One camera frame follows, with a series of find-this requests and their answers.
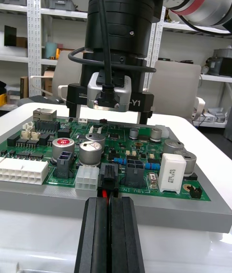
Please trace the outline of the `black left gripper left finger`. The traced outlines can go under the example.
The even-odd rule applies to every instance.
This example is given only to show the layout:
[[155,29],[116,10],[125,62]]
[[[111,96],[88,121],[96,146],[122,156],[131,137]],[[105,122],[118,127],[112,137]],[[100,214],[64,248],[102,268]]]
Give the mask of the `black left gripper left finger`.
[[74,272],[110,273],[109,210],[106,197],[90,197],[84,208]]

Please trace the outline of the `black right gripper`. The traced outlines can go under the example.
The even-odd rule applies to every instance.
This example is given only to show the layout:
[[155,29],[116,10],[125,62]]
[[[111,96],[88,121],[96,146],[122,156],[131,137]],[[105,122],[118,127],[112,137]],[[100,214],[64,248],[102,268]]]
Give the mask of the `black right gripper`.
[[67,107],[69,117],[80,117],[81,105],[91,109],[116,112],[138,112],[137,124],[147,124],[153,115],[150,111],[154,96],[143,92],[146,74],[155,70],[147,67],[146,61],[122,52],[110,54],[111,67],[104,66],[103,52],[73,51],[69,60],[81,65],[80,80],[68,85]]

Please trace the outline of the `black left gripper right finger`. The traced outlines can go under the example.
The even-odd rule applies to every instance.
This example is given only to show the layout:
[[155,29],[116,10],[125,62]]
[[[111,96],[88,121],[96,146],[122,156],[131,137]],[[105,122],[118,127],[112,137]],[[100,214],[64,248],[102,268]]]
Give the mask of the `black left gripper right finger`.
[[111,202],[111,272],[144,273],[134,203],[130,197]]

